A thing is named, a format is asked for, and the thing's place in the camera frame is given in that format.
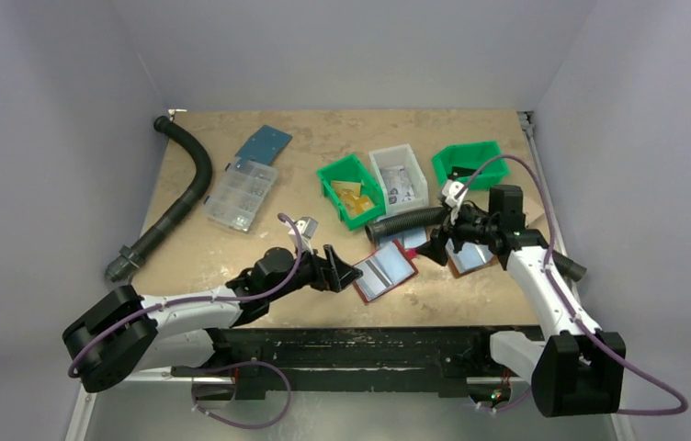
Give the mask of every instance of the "gray wall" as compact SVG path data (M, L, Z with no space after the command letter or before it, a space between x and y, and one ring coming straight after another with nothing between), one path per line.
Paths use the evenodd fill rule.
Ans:
M691 406L691 2L597 2L537 112L538 148L583 303ZM623 405L675 403L629 377ZM691 407L633 418L691 439Z
M63 437L61 332L137 237L162 112L108 0L0 0L0 439Z
M169 107L534 108L595 0L114 0Z

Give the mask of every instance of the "green plastic box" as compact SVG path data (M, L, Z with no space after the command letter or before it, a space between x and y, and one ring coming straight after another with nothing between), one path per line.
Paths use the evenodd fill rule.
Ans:
M443 186L455 166L477 170L483 163L498 154L500 154L500 146L497 145L497 141L449 145L432 157L432 166L435 168L437 183ZM506 176L508 176L508 166L505 164L505 160L494 161L472 181L470 190L489 189L489 187L499 184ZM470 179L469 176L463 176L457 178L457 181L464 184L468 179Z
M354 154L349 154L345 158L319 169L316 175L322 181L323 195L332 201L332 205L337 209L337 216L348 227L348 230L359 228L386 212L383 193L380 191L378 182L376 182L368 172L368 169ZM340 203L340 198L337 197L334 190L332 190L332 186L329 185L332 181L360 183L362 185L362 195L367 195L372 200L372 203L375 204L375 207L354 218L349 218L346 207Z

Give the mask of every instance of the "table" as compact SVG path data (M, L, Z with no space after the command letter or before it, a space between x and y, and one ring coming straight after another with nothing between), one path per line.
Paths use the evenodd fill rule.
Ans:
M369 170L368 152L410 143L426 176L430 201L439 191L431 158L450 144L497 140L503 153L530 164L527 139L513 110L302 110L178 112L175 123L205 146L213 162L213 185L246 139L263 124L293 139L272 164L278 180L248 233L208 219L200 204L153 253L133 279L141 294L184 294L215 288L253 266L271 246L292 248L288 228L276 218L282 211L319 222L314 247L331 244L349 263L366 257L372 245L363 229L350 232L322 196L316 170L355 153ZM508 162L505 184L523 188L525 198L540 202L529 175ZM183 193L194 175L187 153L170 142L148 209L145 228ZM487 192L469 198L486 207ZM533 227L548 237L545 219ZM365 304L353 287L340 293L302 289L275 301L253 327L368 327L537 324L524 294L501 267L491 266L454 278L447 267L423 257L414 260L417 277Z

